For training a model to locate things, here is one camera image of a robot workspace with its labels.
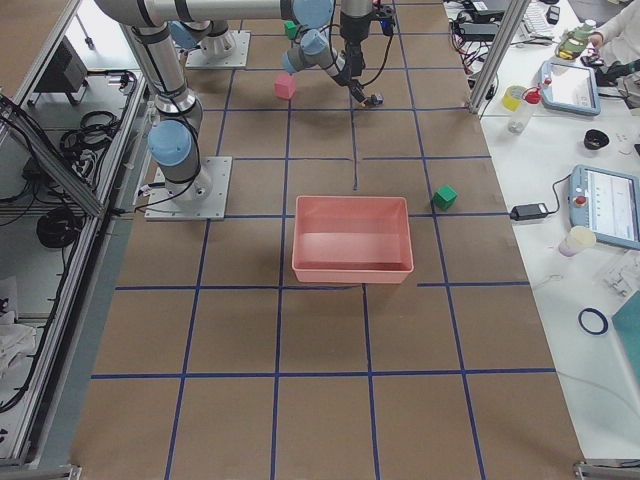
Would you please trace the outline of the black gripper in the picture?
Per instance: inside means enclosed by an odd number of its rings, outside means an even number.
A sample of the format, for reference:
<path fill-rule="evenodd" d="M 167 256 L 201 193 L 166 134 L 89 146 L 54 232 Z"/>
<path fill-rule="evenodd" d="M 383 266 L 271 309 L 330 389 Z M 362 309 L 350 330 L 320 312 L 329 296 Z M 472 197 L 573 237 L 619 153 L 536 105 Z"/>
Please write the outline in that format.
<path fill-rule="evenodd" d="M 361 106 L 368 105 L 368 97 L 364 94 L 363 87 L 352 76 L 360 76 L 364 68 L 364 55 L 360 47 L 347 48 L 347 66 L 337 66 L 337 74 L 334 81 L 341 87 L 346 87 L 350 95 Z"/>
<path fill-rule="evenodd" d="M 378 22 L 382 34 L 394 36 L 395 9 L 383 1 L 344 0 L 340 2 L 340 36 L 346 60 L 363 58 L 362 43 L 368 38 L 372 22 Z"/>

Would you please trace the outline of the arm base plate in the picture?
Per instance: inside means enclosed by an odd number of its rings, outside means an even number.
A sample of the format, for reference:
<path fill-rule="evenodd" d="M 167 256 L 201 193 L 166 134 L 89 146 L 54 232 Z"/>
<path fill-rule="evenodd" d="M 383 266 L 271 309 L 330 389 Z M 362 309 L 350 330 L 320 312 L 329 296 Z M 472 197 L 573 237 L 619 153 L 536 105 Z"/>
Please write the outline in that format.
<path fill-rule="evenodd" d="M 186 60 L 191 70 L 244 69 L 247 65 L 251 33 L 246 30 L 228 30 L 218 36 L 206 36 L 198 49 L 192 50 Z"/>
<path fill-rule="evenodd" d="M 145 209 L 148 221 L 223 220 L 232 171 L 232 158 L 201 158 L 201 170 L 192 184 L 169 183 L 152 189 L 150 207 Z"/>

